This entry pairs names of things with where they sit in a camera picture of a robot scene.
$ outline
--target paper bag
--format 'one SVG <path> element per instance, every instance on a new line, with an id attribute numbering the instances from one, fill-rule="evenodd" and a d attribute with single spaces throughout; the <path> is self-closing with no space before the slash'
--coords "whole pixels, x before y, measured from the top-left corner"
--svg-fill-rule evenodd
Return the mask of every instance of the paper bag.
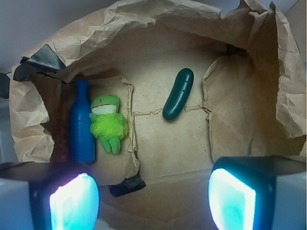
<path id="1" fill-rule="evenodd" d="M 134 176 L 139 163 L 141 177 L 151 179 L 210 169 L 221 156 L 299 154 L 306 141 L 306 80 L 286 18 L 273 3 L 266 9 L 254 0 L 241 1 L 224 18 L 220 12 L 185 0 L 119 1 L 23 54 L 32 60 L 47 44 L 65 68 L 11 82 L 19 160 L 68 159 L 74 99 L 68 83 L 78 74 L 93 86 L 116 76 L 125 79 L 117 84 L 129 86 L 120 90 L 129 137 L 120 156 L 106 157 L 98 148 L 92 168 L 99 185 Z M 226 56 L 226 44 L 246 53 Z M 161 111 L 183 68 L 194 71 L 194 85 L 184 111 L 168 123 Z"/>

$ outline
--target cyan light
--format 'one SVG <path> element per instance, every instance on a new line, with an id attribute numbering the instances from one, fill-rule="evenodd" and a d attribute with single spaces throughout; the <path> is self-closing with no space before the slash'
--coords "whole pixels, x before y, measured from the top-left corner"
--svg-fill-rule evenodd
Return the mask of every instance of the cyan light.
<path id="1" fill-rule="evenodd" d="M 216 169 L 209 180 L 209 205 L 220 230 L 252 230 L 256 191 L 225 169 Z"/>
<path id="2" fill-rule="evenodd" d="M 95 180 L 86 173 L 78 175 L 50 196 L 53 230 L 90 230 L 96 223 L 99 191 Z"/>

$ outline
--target blue bottle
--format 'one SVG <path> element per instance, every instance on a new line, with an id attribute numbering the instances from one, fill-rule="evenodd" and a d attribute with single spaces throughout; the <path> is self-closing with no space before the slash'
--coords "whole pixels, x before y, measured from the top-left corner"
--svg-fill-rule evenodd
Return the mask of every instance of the blue bottle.
<path id="1" fill-rule="evenodd" d="M 90 132 L 91 105 L 87 99 L 88 82 L 76 81 L 77 97 L 69 114 L 70 161 L 91 163 L 95 160 L 95 138 Z"/>

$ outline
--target brown paper bag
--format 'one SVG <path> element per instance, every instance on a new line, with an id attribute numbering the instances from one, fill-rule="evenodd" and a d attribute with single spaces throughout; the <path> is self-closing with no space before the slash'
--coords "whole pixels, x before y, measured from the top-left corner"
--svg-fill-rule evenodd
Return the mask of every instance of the brown paper bag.
<path id="1" fill-rule="evenodd" d="M 120 155 L 97 148 L 91 167 L 98 184 L 120 183 L 138 169 L 147 183 L 122 198 L 102 188 L 100 216 L 116 229 L 213 229 L 208 203 L 200 201 L 213 161 L 298 155 L 306 141 L 306 80 L 286 18 L 273 3 L 266 9 L 254 0 L 224 18 L 220 12 L 185 0 L 120 1 L 26 52 L 30 58 L 47 44 L 66 68 L 11 82 L 19 160 L 67 160 L 74 87 L 65 83 L 82 74 L 91 100 L 115 92 L 129 119 Z M 226 44 L 246 53 L 227 56 Z M 169 123 L 161 111 L 183 68 L 194 72 L 192 92 Z"/>

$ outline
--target green plush toy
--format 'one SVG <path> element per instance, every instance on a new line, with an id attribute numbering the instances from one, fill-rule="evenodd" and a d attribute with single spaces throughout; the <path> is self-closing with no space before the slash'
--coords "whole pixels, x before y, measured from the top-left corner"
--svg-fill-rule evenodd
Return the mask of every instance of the green plush toy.
<path id="1" fill-rule="evenodd" d="M 91 132 L 107 153 L 119 154 L 120 140 L 128 134 L 128 123 L 118 110 L 116 95 L 97 97 L 91 104 Z"/>

